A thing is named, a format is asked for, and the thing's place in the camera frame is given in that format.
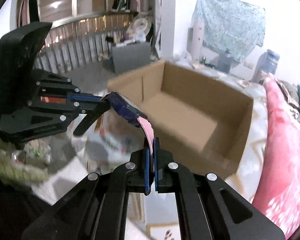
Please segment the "green knit sleeve forearm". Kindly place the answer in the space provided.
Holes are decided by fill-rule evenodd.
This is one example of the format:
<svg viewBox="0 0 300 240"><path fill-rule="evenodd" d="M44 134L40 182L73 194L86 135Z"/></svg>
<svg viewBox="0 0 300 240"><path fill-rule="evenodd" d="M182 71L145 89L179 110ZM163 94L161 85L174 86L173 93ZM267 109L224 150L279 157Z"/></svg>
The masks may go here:
<svg viewBox="0 0 300 240"><path fill-rule="evenodd" d="M13 159L14 153L23 153L23 151L16 150L14 145L0 139L0 179L5 184L38 184L49 179L46 169L19 162Z"/></svg>

